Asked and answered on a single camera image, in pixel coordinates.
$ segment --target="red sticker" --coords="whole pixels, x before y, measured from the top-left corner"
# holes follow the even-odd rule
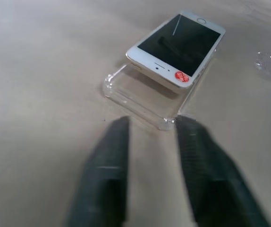
[[[189,81],[189,76],[181,71],[178,71],[175,73],[175,78],[181,82],[188,82]]]

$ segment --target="clear phone case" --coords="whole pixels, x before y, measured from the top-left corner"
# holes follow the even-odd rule
[[[174,128],[175,118],[201,79],[177,93],[143,74],[131,63],[109,74],[103,84],[105,96],[129,110],[132,116],[160,130]]]

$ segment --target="beige table surface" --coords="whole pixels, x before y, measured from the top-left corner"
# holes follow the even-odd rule
[[[58,227],[91,148],[123,113],[101,82],[181,9],[226,28],[185,113],[236,160],[271,220],[271,0],[0,0],[0,227]],[[174,131],[132,125],[131,227],[193,226]]]

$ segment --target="phone screen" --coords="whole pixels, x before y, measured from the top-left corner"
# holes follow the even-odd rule
[[[220,33],[179,14],[138,48],[193,76]]]

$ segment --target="white iphone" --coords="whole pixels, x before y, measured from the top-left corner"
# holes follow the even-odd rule
[[[126,56],[179,88],[189,87],[205,68],[225,29],[182,11],[131,47]]]

